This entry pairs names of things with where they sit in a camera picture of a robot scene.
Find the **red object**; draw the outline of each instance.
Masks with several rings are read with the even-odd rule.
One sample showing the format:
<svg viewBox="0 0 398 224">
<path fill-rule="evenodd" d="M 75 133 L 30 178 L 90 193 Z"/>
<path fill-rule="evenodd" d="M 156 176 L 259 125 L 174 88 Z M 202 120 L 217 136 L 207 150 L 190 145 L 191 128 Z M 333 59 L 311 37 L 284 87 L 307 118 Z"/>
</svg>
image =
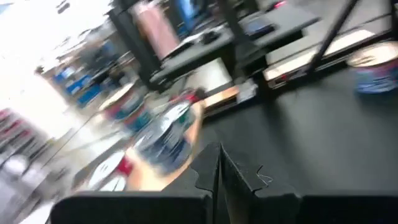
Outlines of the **red object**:
<svg viewBox="0 0 398 224">
<path fill-rule="evenodd" d="M 278 3 L 275 5 L 275 8 L 277 9 L 277 8 L 283 6 L 285 3 L 286 3 L 285 1 L 278 2 Z"/>
<path fill-rule="evenodd" d="M 126 175 L 127 177 L 130 176 L 132 170 L 134 168 L 134 164 L 130 162 L 126 157 L 123 157 L 123 159 L 120 161 L 117 171 L 120 173 Z"/>
</svg>

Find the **label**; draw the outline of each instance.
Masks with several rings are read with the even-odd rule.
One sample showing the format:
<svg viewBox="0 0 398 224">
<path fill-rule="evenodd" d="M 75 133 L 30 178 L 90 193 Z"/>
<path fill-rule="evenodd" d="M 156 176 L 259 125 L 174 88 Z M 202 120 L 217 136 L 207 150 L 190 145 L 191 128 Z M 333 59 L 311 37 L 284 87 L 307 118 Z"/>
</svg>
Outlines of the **label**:
<svg viewBox="0 0 398 224">
<path fill-rule="evenodd" d="M 395 84 L 394 74 L 390 71 L 375 73 L 371 70 L 357 72 L 357 90 L 363 93 L 382 93 L 393 90 Z"/>
<path fill-rule="evenodd" d="M 257 85 L 248 79 L 245 83 L 239 85 L 239 93 L 236 96 L 236 101 L 242 103 L 246 100 L 250 100 L 255 97 L 257 90 Z"/>
<path fill-rule="evenodd" d="M 99 184 L 103 179 L 107 178 L 119 165 L 124 156 L 124 152 L 120 151 L 113 154 L 107 160 L 102 162 L 94 171 L 91 179 L 88 181 L 88 187 L 92 188 Z"/>
<path fill-rule="evenodd" d="M 172 125 L 169 133 L 164 137 L 164 145 L 168 150 L 173 149 L 180 141 L 182 136 L 178 134 L 178 129 Z"/>
</svg>

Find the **black metal frame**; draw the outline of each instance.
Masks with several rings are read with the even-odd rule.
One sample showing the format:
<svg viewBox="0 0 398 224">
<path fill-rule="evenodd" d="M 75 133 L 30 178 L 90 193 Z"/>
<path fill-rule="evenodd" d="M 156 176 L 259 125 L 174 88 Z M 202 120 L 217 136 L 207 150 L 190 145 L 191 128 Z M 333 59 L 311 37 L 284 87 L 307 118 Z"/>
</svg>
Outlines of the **black metal frame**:
<svg viewBox="0 0 398 224">
<path fill-rule="evenodd" d="M 391 25 L 392 37 L 396 40 L 396 39 L 398 39 L 398 18 L 397 18 L 396 7 L 395 7 L 395 3 L 397 1 L 396 0 L 385 0 L 385 1 L 388 2 L 387 6 L 389 8 L 389 12 L 391 15 L 391 24 L 390 25 Z M 308 64 L 308 67 L 302 71 L 303 73 L 306 73 L 306 75 L 313 75 L 313 72 L 315 71 L 319 62 L 322 60 L 326 50 L 330 46 L 331 42 L 337 36 L 341 27 L 344 25 L 348 16 L 351 14 L 355 5 L 358 2 L 359 2 L 359 0 L 350 0 L 349 2 L 347 2 L 347 5 L 345 6 L 344 10 L 338 16 L 336 22 L 332 25 L 330 31 L 326 35 L 326 38 L 323 41 L 323 44 L 320 47 L 320 50 L 313 56 L 310 63 Z"/>
<path fill-rule="evenodd" d="M 253 100 L 241 104 L 236 102 L 236 97 L 232 97 L 218 105 L 214 105 L 206 111 L 206 120 L 209 121 L 213 118 L 224 116 L 225 113 L 233 113 L 233 111 L 240 108 L 245 108 L 247 105 L 261 103 L 264 100 L 274 99 L 278 95 L 289 90 L 294 90 L 302 85 L 305 85 L 306 83 L 322 79 L 331 72 L 346 68 L 347 64 L 345 63 L 345 59 L 352 52 L 363 47 L 386 39 L 398 40 L 398 16 L 396 14 L 395 7 L 395 3 L 398 3 L 398 0 L 385 1 L 388 1 L 388 4 L 386 5 L 388 6 L 389 15 L 391 17 L 389 30 L 359 41 L 332 54 L 324 55 L 333 39 L 338 35 L 338 31 L 345 23 L 345 20 L 348 18 L 356 3 L 358 3 L 358 0 L 351 0 L 346 5 L 344 11 L 337 18 L 336 22 L 333 24 L 329 33 L 326 35 L 325 40 L 321 43 L 319 48 L 320 50 L 313 56 L 308 64 L 271 80 L 258 78 L 256 83 L 260 87 L 259 93 L 262 94 L 257 94 L 257 97 Z"/>
<path fill-rule="evenodd" d="M 142 39 L 138 27 L 133 23 L 133 17 L 128 12 L 129 6 L 132 6 L 133 2 L 131 4 L 119 2 L 118 4 L 118 6 L 108 12 L 108 16 L 123 42 L 139 62 L 140 70 L 138 75 L 142 82 L 150 90 L 161 90 L 162 87 L 152 83 L 150 78 L 152 74 L 161 70 L 162 62 L 155 55 L 152 46 Z"/>
</svg>

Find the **black work surface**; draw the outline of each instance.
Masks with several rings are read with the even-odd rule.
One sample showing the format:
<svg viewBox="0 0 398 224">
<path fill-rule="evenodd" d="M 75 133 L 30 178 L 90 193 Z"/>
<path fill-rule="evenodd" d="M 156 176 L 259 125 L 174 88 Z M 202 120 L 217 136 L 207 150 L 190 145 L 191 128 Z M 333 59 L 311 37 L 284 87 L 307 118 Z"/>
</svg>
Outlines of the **black work surface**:
<svg viewBox="0 0 398 224">
<path fill-rule="evenodd" d="M 348 70 L 204 130 L 223 143 L 249 185 L 258 184 L 263 166 L 258 173 L 272 178 L 271 186 L 288 185 L 297 195 L 398 189 L 398 94 L 359 95 Z M 256 192 L 266 194 L 264 186 Z"/>
<path fill-rule="evenodd" d="M 290 4 L 284 4 L 277 10 L 268 12 L 263 16 L 266 20 L 275 24 L 277 28 L 275 31 L 257 39 L 254 42 L 268 51 L 275 50 L 279 47 L 283 47 L 283 45 L 289 44 L 290 42 L 284 42 L 283 40 L 289 38 L 289 36 L 301 35 L 302 29 L 319 20 L 319 18 L 315 17 L 310 12 L 306 12 L 297 6 L 294 7 Z M 232 41 L 232 33 L 228 29 L 225 29 L 218 40 L 208 45 L 196 44 L 176 57 L 166 61 L 164 63 L 164 69 L 156 73 L 151 78 L 151 81 L 154 82 L 155 80 L 161 80 L 163 77 L 166 77 L 171 73 L 173 73 L 173 76 L 179 77 L 194 69 L 192 67 L 199 67 L 200 65 L 221 57 L 221 55 L 215 55 L 214 57 L 209 57 L 209 55 L 223 47 L 232 47 Z"/>
</svg>

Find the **black table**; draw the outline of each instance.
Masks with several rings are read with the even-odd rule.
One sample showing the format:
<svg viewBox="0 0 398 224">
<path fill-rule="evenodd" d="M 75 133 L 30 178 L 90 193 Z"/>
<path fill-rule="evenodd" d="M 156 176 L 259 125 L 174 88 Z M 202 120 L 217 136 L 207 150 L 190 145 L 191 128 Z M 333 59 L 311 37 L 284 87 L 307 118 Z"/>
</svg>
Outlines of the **black table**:
<svg viewBox="0 0 398 224">
<path fill-rule="evenodd" d="M 224 116 L 203 138 L 223 143 L 249 185 L 263 166 L 297 195 L 389 195 L 398 189 L 397 95 L 359 95 L 342 70 Z"/>
<path fill-rule="evenodd" d="M 303 37 L 303 29 L 316 23 L 319 18 L 298 7 L 284 4 L 282 7 L 263 15 L 275 24 L 277 29 L 254 42 L 268 52 L 283 47 Z M 151 82 L 161 85 L 196 69 L 216 58 L 221 58 L 229 74 L 235 66 L 233 35 L 228 30 L 222 31 L 218 40 L 208 44 L 196 44 L 164 63 L 164 68 L 154 74 Z"/>
</svg>

